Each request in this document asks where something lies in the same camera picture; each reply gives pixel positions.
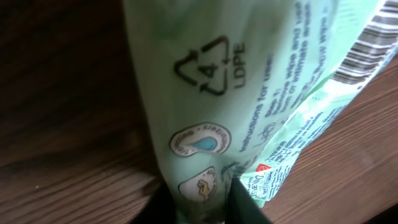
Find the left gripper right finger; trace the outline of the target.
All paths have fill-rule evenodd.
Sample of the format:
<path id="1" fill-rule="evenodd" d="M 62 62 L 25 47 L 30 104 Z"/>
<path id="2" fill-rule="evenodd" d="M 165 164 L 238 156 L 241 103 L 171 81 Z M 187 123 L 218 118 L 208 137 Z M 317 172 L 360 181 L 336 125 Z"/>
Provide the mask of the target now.
<path id="1" fill-rule="evenodd" d="M 232 178 L 225 224 L 272 224 L 237 178 Z"/>

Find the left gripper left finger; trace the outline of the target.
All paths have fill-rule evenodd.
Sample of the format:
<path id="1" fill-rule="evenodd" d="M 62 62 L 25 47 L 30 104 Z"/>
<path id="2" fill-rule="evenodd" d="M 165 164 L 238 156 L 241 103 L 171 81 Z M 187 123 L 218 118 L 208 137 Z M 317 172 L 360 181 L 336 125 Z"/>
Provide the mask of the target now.
<path id="1" fill-rule="evenodd" d="M 165 182 L 150 198 L 141 212 L 130 221 L 130 224 L 176 224 L 176 206 Z"/>

